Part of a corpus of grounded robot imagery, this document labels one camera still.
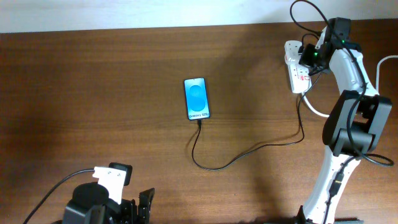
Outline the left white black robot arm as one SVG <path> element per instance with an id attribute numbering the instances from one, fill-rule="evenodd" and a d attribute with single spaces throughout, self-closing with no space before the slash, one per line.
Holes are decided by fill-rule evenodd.
<path id="1" fill-rule="evenodd" d="M 115 202 L 108 190 L 96 182 L 81 184 L 67 203 L 61 224 L 148 224 L 155 189 L 147 189 L 135 200 Z"/>

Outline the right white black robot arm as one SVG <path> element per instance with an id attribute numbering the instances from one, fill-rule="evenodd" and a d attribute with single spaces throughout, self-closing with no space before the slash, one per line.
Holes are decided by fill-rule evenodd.
<path id="1" fill-rule="evenodd" d="M 348 180 L 361 161 L 380 165 L 373 154 L 392 109 L 389 98 L 371 85 L 361 47 L 349 39 L 351 20 L 329 19 L 317 45 L 304 48 L 299 64 L 312 72 L 330 70 L 340 97 L 323 127 L 325 156 L 315 186 L 296 223 L 334 223 Z"/>

